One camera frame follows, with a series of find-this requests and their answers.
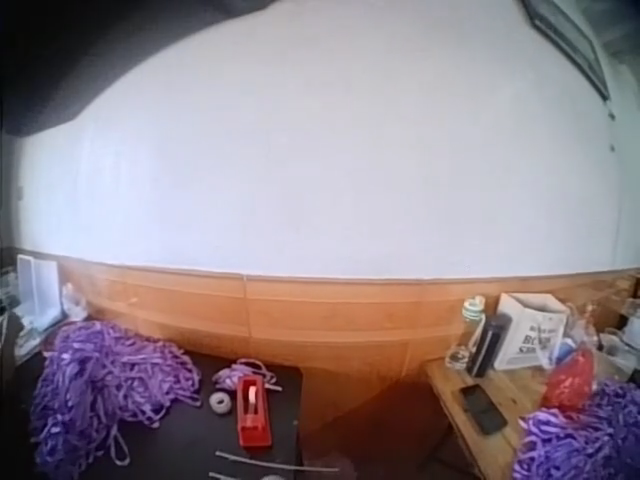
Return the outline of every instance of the red plastic bag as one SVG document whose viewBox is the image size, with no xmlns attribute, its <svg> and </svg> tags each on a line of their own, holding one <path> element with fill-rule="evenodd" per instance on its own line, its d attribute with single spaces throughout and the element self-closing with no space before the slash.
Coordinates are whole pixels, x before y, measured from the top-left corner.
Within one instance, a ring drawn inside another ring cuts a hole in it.
<svg viewBox="0 0 640 480">
<path fill-rule="evenodd" d="M 591 396 L 593 378 L 593 352 L 586 346 L 580 347 L 549 375 L 542 406 L 565 411 L 581 409 Z"/>
</svg>

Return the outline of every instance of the dark ceiling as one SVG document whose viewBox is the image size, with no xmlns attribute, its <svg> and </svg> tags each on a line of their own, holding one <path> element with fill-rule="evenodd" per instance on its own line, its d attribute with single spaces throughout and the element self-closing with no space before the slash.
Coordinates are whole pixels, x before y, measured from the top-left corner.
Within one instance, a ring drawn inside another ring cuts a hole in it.
<svg viewBox="0 0 640 480">
<path fill-rule="evenodd" d="M 172 43 L 275 0 L 5 0 L 3 130 L 30 135 L 75 118 Z"/>
</svg>

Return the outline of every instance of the wooden table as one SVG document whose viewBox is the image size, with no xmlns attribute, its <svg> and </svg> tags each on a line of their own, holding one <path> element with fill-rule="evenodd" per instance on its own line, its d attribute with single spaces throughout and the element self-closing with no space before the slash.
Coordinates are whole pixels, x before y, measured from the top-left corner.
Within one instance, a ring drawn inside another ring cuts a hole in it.
<svg viewBox="0 0 640 480">
<path fill-rule="evenodd" d="M 539 368 L 491 370 L 484 378 L 471 378 L 464 371 L 447 368 L 444 360 L 427 363 L 427 374 L 440 403 L 469 459 L 487 480 L 510 479 L 513 460 L 520 445 L 522 428 L 518 418 L 536 410 L 544 392 L 545 373 Z M 466 413 L 460 388 L 478 383 L 507 419 L 500 432 L 485 436 Z"/>
</svg>

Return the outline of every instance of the black thermos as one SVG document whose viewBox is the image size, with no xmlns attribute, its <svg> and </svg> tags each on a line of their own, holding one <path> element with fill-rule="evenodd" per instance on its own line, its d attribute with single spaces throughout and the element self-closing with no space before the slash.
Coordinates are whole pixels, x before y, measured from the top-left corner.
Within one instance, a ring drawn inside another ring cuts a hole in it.
<svg viewBox="0 0 640 480">
<path fill-rule="evenodd" d="M 502 346 L 511 317 L 504 313 L 488 316 L 480 332 L 480 338 L 467 363 L 467 373 L 472 377 L 484 377 L 493 365 L 498 350 Z"/>
</svg>

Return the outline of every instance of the wooden wainscoting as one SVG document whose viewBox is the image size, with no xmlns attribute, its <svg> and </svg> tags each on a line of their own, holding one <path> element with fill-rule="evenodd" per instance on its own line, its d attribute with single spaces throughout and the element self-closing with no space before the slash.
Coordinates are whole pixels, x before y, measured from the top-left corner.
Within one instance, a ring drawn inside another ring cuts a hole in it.
<svg viewBox="0 0 640 480">
<path fill-rule="evenodd" d="M 99 317 L 187 349 L 301 367 L 300 428 L 307 438 L 336 422 L 353 430 L 345 414 L 375 411 L 376 398 L 403 410 L 404 393 L 397 393 L 406 387 L 399 383 L 419 380 L 421 363 L 468 335 L 459 316 L 468 296 L 485 295 L 489 310 L 503 291 L 550 292 L 577 305 L 597 300 L 598 324 L 606 327 L 616 325 L 635 281 L 631 271 L 458 281 L 269 278 L 45 256 L 59 262 L 63 278 Z M 428 387 L 416 391 L 430 413 L 411 417 L 413 440 L 442 423 Z"/>
</svg>

